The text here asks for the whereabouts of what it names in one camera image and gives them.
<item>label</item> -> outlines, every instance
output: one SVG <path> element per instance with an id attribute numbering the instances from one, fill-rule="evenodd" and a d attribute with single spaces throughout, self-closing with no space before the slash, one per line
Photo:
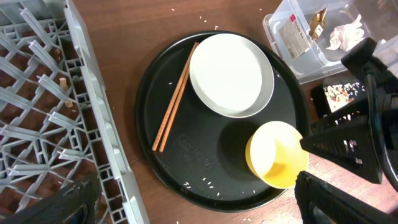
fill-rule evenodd
<path id="1" fill-rule="evenodd" d="M 308 43 L 308 40 L 300 27 L 299 21 L 294 14 L 292 14 L 286 23 L 279 29 L 279 35 L 282 37 L 292 60 L 310 48 L 310 44 Z"/>
<path id="2" fill-rule="evenodd" d="M 317 28 L 315 28 L 314 33 L 316 33 L 317 36 L 321 36 L 323 29 L 321 25 L 317 25 Z"/>

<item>chopstick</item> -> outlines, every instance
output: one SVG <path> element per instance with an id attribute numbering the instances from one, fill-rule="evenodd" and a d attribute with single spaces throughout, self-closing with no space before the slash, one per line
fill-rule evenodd
<path id="1" fill-rule="evenodd" d="M 184 66 L 184 69 L 182 70 L 180 79 L 178 80 L 177 86 L 175 87 L 172 99 L 169 103 L 169 106 L 167 107 L 166 113 L 164 114 L 162 124 L 160 125 L 159 131 L 157 132 L 154 145 L 152 146 L 153 151 L 156 151 L 160 139 L 162 138 L 163 132 L 165 131 L 162 143 L 160 144 L 159 152 L 163 152 L 164 150 L 164 146 L 166 145 L 166 141 L 169 136 L 169 132 L 172 127 L 175 114 L 177 112 L 178 106 L 181 101 L 182 93 L 184 92 L 185 85 L 187 84 L 187 80 L 189 77 L 189 63 L 191 61 L 192 54 L 198 45 L 199 43 L 195 42 L 191 50 L 191 53 L 188 57 L 188 60 Z"/>

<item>bowl rim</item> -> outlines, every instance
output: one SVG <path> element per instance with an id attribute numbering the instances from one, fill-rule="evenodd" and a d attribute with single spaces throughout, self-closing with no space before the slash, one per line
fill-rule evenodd
<path id="1" fill-rule="evenodd" d="M 267 122 L 267 123 L 265 123 L 265 124 L 263 124 L 261 127 L 263 127 L 263 126 L 265 126 L 265 125 L 270 125 L 270 123 L 271 124 L 275 124 L 275 123 L 280 123 L 280 124 L 282 124 L 282 125 L 284 125 L 284 126 L 286 126 L 286 127 L 289 127 L 293 132 L 296 132 L 299 136 L 300 136 L 300 139 L 302 139 L 303 138 L 303 136 L 301 135 L 301 133 L 297 130 L 297 129 L 295 129 L 293 126 L 291 126 L 290 124 L 288 124 L 288 123 L 285 123 L 285 122 L 283 122 L 283 121 L 270 121 L 270 122 Z M 305 151 L 305 150 L 303 150 L 302 149 L 302 151 L 304 152 L 304 153 L 306 153 L 306 159 L 307 159 L 307 161 L 306 161 L 306 165 L 305 165 L 305 170 L 304 171 L 308 171 L 308 167 L 309 167 L 309 165 L 310 165 L 310 154 L 307 152 L 307 151 Z M 273 184 L 271 184 L 271 183 L 269 183 L 264 177 L 259 177 L 262 181 L 264 181 L 264 183 L 266 183 L 267 185 L 270 185 L 271 187 L 273 187 L 273 188 L 276 188 L 276 189 L 291 189 L 292 187 L 295 187 L 295 183 L 294 183 L 294 185 L 291 185 L 291 186 L 288 186 L 288 187 L 278 187 L 278 186 L 275 186 L 275 185 L 273 185 Z"/>
<path id="2" fill-rule="evenodd" d="M 198 48 L 200 47 L 200 45 L 201 45 L 203 42 L 205 42 L 205 41 L 207 41 L 207 40 L 211 40 L 212 38 L 217 37 L 217 36 L 221 36 L 221 35 L 222 35 L 222 36 L 233 36 L 234 38 L 237 38 L 237 39 L 240 39 L 240 40 L 242 40 L 242 41 L 245 41 L 246 43 L 250 44 L 250 45 L 257 51 L 257 53 L 258 53 L 259 55 L 261 55 L 261 58 L 257 58 L 257 59 L 263 60 L 262 65 L 260 65 L 261 63 L 259 63 L 259 65 L 260 65 L 262 68 L 264 68 L 264 67 L 267 67 L 267 69 L 269 68 L 269 71 L 271 71 L 271 72 L 270 72 L 270 73 L 267 73 L 267 74 L 264 74 L 264 72 L 261 72 L 261 87 L 260 87 L 260 92 L 259 92 L 259 95 L 257 96 L 257 98 L 256 98 L 256 100 L 254 101 L 253 104 L 255 104 L 255 103 L 259 100 L 259 98 L 262 96 L 262 95 L 261 95 L 261 90 L 262 90 L 262 88 L 263 88 L 262 86 L 263 86 L 264 82 L 269 82 L 269 81 L 271 81 L 271 79 L 272 79 L 272 89 L 271 89 L 271 92 L 270 92 L 270 94 L 269 94 L 269 97 L 268 97 L 266 103 L 264 103 L 264 105 L 261 105 L 261 107 L 258 108 L 256 111 L 254 111 L 254 112 L 252 112 L 252 113 L 249 113 L 249 114 L 244 114 L 244 115 L 241 115 L 241 116 L 236 116 L 236 115 L 233 115 L 233 114 L 244 113 L 245 111 L 247 111 L 248 109 L 250 109 L 251 106 L 252 106 L 253 104 L 252 104 L 250 107 L 246 108 L 245 110 L 242 110 L 242 111 L 239 111 L 239 112 L 235 112 L 235 113 L 233 113 L 233 114 L 224 113 L 223 111 L 220 111 L 220 110 L 218 110 L 217 108 L 215 108 L 216 103 L 214 103 L 214 102 L 211 100 L 211 98 L 208 97 L 206 94 L 204 94 L 203 90 L 200 88 L 198 82 L 196 81 L 195 72 L 193 71 L 193 68 L 192 68 L 192 66 L 191 66 L 191 64 L 192 64 L 192 62 L 193 62 L 192 59 L 195 58 L 195 52 L 197 52 L 197 51 L 194 51 L 194 53 L 192 54 L 192 59 L 191 59 L 191 62 L 190 62 L 190 67 L 189 67 L 189 72 L 190 72 L 189 77 L 190 77 L 190 80 L 191 80 L 192 87 L 193 87 L 193 89 L 195 90 L 195 93 L 198 95 L 199 99 L 200 99 L 207 107 L 209 107 L 209 109 L 211 109 L 212 111 L 214 111 L 214 112 L 216 112 L 216 113 L 218 113 L 218 114 L 220 114 L 220 115 L 223 115 L 223 116 L 226 116 L 226 117 L 229 117 L 229 118 L 247 118 L 247 117 L 253 116 L 253 115 L 257 114 L 258 112 L 262 111 L 262 110 L 268 105 L 268 103 L 270 102 L 270 100 L 271 100 L 271 98 L 272 98 L 272 95 L 274 94 L 274 88 L 275 88 L 274 70 L 273 70 L 273 68 L 272 68 L 272 65 L 271 65 L 271 63 L 270 63 L 268 57 L 265 55 L 265 53 L 264 53 L 253 41 L 251 41 L 251 40 L 249 40 L 249 39 L 247 39 L 247 38 L 245 38 L 245 37 L 243 37 L 243 36 L 241 36 L 241 35 L 230 34 L 230 33 L 223 33 L 223 34 L 212 35 L 211 37 L 208 37 L 208 38 L 206 38 L 204 41 L 202 41 L 202 42 L 198 45 Z"/>
<path id="3" fill-rule="evenodd" d="M 250 161 L 251 161 L 251 165 L 253 166 L 253 171 L 255 172 L 254 175 L 256 175 L 258 178 L 260 178 L 263 182 L 265 182 L 265 181 L 260 177 L 260 175 L 258 174 L 258 172 L 257 172 L 257 170 L 256 170 L 256 168 L 254 166 L 254 163 L 253 163 L 252 144 L 253 144 L 255 139 L 260 138 L 260 136 L 259 136 L 260 132 L 259 131 L 260 131 L 260 129 L 264 129 L 266 127 L 267 123 L 265 123 L 265 124 L 261 125 L 259 128 L 257 128 L 256 132 L 252 135 L 250 146 L 249 146 Z M 269 166 L 269 168 L 268 168 L 266 173 L 268 173 L 271 170 L 272 166 L 274 165 L 275 158 L 276 158 L 276 150 L 277 150 L 276 144 L 275 144 L 275 142 L 272 142 L 271 144 L 272 144 L 272 151 L 273 151 L 272 156 L 273 156 L 273 158 L 272 158 L 272 162 L 271 162 L 271 164 L 270 164 L 270 166 Z"/>

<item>round tray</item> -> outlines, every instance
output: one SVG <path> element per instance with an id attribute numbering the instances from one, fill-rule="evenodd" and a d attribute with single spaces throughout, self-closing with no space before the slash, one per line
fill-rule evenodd
<path id="1" fill-rule="evenodd" d="M 188 82 L 164 152 L 151 150 L 193 44 L 223 33 L 235 34 L 214 30 L 189 35 L 154 59 L 139 87 L 136 128 L 146 158 L 167 187 L 202 207 L 238 212 L 265 205 L 285 192 L 262 182 L 246 164 L 246 143 L 256 129 L 268 121 L 284 121 L 302 136 L 309 132 L 307 103 L 299 83 L 267 47 L 241 35 L 265 53 L 274 69 L 274 93 L 261 112 L 243 119 L 219 115 L 200 101 Z"/>

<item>plastic container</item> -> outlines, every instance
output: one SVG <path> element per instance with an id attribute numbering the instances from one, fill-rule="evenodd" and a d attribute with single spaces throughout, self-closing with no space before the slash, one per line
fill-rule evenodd
<path id="1" fill-rule="evenodd" d="M 320 38 L 313 41 L 308 35 L 310 31 L 308 23 L 317 12 L 326 7 L 328 10 L 325 28 Z M 361 28 L 364 30 L 364 37 L 371 37 L 372 33 L 376 33 L 376 41 L 390 39 L 392 35 L 388 34 L 383 27 L 388 25 L 392 33 L 397 34 L 397 26 L 391 20 L 396 17 L 394 12 L 397 13 L 398 8 L 394 7 L 393 4 L 390 5 L 390 3 L 382 6 L 377 5 L 377 2 L 354 0 L 283 0 L 274 14 L 269 14 L 264 18 L 263 26 L 273 51 L 284 59 L 300 83 L 306 83 L 346 70 L 340 59 L 347 52 L 341 49 L 326 49 L 330 46 L 330 34 L 336 26 L 352 23 L 358 14 L 361 14 L 360 22 L 363 24 Z M 381 19 L 381 17 L 375 17 L 373 14 L 385 16 Z M 305 45 L 308 47 L 304 53 L 295 58 L 289 55 L 280 33 L 281 28 L 287 22 L 293 22 L 293 19 L 298 21 L 298 28 L 302 31 L 302 38 L 307 40 Z M 368 23 L 371 24 L 372 30 L 369 29 Z"/>

